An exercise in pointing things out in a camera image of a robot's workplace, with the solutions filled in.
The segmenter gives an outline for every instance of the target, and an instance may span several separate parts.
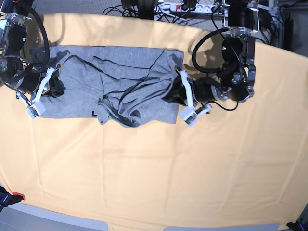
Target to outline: white power strip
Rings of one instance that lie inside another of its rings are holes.
[[[169,13],[173,15],[182,15],[183,13],[186,13],[188,10],[190,10],[187,15],[192,15],[192,14],[211,14],[213,12],[213,9],[216,7],[215,5],[205,5],[205,4],[197,4],[194,10],[191,9],[186,9],[184,10],[182,8],[181,3],[173,3],[173,2],[162,2],[159,1],[158,6],[156,8],[157,12],[160,12],[160,9],[162,10],[167,10]]]

